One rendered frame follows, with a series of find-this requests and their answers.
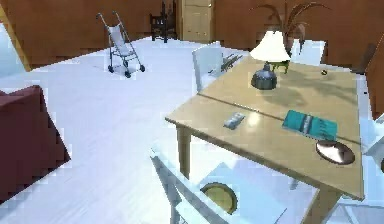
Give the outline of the dark wooden chair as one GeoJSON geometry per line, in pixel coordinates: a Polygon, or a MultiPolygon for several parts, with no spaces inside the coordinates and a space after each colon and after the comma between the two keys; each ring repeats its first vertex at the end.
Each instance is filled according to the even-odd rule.
{"type": "Polygon", "coordinates": [[[158,16],[150,14],[150,33],[153,41],[161,39],[167,43],[169,39],[177,38],[176,10],[176,0],[172,0],[169,7],[166,7],[165,0],[162,0],[160,14],[158,16]]]}

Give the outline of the small green figurine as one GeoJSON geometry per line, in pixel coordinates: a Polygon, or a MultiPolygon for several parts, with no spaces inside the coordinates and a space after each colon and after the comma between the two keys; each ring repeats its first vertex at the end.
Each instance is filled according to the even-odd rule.
{"type": "Polygon", "coordinates": [[[270,62],[270,65],[272,66],[273,72],[282,66],[284,68],[284,74],[287,74],[287,71],[289,68],[289,63],[290,63],[290,61],[286,60],[286,61],[282,61],[282,62],[270,62]]]}

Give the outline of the white shade table lamp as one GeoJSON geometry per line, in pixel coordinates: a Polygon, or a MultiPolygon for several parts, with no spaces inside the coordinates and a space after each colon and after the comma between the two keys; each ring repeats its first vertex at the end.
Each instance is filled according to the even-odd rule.
{"type": "Polygon", "coordinates": [[[250,56],[255,60],[264,62],[263,68],[254,73],[251,85],[258,90],[275,89],[277,76],[271,70],[271,64],[290,60],[285,49],[283,33],[281,31],[267,31],[261,42],[250,52],[250,56]]]}

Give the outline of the dark red sofa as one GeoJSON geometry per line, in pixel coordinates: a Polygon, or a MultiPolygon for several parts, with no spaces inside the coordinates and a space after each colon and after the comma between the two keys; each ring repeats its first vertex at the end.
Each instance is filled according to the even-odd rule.
{"type": "Polygon", "coordinates": [[[0,205],[69,160],[42,88],[0,91],[0,205]]]}

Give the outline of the teal open book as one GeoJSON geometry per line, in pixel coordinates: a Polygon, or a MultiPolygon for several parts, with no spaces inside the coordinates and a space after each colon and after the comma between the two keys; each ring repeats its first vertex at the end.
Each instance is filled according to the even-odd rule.
{"type": "Polygon", "coordinates": [[[294,110],[287,112],[282,127],[316,140],[335,141],[338,131],[334,121],[294,110]]]}

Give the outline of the light wooden dining table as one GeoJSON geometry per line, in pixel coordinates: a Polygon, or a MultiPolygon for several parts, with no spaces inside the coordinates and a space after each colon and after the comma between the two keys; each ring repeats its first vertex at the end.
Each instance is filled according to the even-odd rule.
{"type": "Polygon", "coordinates": [[[275,89],[261,91],[251,79],[262,66],[252,57],[242,59],[167,115],[177,129],[180,171],[190,171],[190,139],[196,136],[315,187],[301,224],[321,224],[341,196],[364,198],[356,77],[291,64],[275,89]],[[289,110],[336,122],[337,140],[353,151],[355,161],[336,165],[321,158],[315,140],[282,127],[289,110]],[[245,115],[242,122],[234,130],[224,127],[236,112],[245,115]]]}

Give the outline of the grey baby stroller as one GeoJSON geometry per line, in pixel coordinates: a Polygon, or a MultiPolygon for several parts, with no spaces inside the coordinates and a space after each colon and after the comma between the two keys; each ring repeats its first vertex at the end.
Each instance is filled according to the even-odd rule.
{"type": "Polygon", "coordinates": [[[139,65],[138,71],[144,72],[146,68],[141,63],[136,49],[132,44],[132,41],[126,31],[124,23],[122,22],[119,14],[116,11],[113,11],[112,14],[116,16],[118,21],[118,23],[114,26],[108,25],[101,13],[96,14],[96,18],[102,21],[104,28],[108,34],[109,65],[107,69],[110,73],[113,73],[115,71],[117,66],[113,65],[113,58],[117,56],[121,59],[121,67],[125,69],[124,76],[126,78],[130,78],[131,71],[129,70],[129,62],[131,60],[137,60],[139,65]]]}

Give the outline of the white chair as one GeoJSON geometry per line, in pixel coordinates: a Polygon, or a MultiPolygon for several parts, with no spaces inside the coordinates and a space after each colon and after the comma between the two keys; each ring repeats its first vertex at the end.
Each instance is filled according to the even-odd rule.
{"type": "Polygon", "coordinates": [[[200,92],[218,77],[226,73],[226,71],[218,71],[209,73],[210,70],[216,69],[220,66],[223,59],[230,54],[241,55],[234,65],[243,57],[248,56],[249,53],[243,50],[228,49],[221,46],[219,41],[202,45],[201,47],[192,51],[192,60],[195,71],[196,91],[200,92]]]}
{"type": "Polygon", "coordinates": [[[269,170],[265,184],[218,164],[199,182],[187,179],[153,148],[150,158],[171,206],[170,224],[300,224],[313,188],[291,190],[269,170]]]}

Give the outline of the grey remote control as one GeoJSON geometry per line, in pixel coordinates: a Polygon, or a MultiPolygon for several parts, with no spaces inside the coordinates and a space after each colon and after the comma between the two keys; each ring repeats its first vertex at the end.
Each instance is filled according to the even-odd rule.
{"type": "Polygon", "coordinates": [[[236,112],[232,114],[231,117],[224,122],[224,127],[234,130],[237,128],[237,126],[242,122],[244,118],[245,118],[244,114],[236,112]]]}

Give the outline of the beige room door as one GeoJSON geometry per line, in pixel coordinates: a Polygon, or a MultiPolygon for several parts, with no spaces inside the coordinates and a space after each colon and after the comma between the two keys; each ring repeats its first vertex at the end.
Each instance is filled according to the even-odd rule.
{"type": "Polygon", "coordinates": [[[212,41],[214,0],[181,0],[181,39],[209,43],[212,41]]]}

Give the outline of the brown dried house plant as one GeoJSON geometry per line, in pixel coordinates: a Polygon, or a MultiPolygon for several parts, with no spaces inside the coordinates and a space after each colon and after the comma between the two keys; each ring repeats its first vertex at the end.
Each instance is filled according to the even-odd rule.
{"type": "Polygon", "coordinates": [[[305,31],[309,26],[307,22],[299,21],[298,18],[306,11],[312,8],[325,8],[329,7],[315,1],[298,3],[288,10],[288,2],[284,0],[284,12],[280,13],[276,6],[272,4],[259,4],[252,7],[251,10],[265,8],[270,11],[268,20],[271,24],[268,26],[269,31],[280,31],[283,35],[283,44],[289,56],[292,55],[292,46],[294,40],[299,41],[299,51],[302,51],[305,43],[305,31]]]}

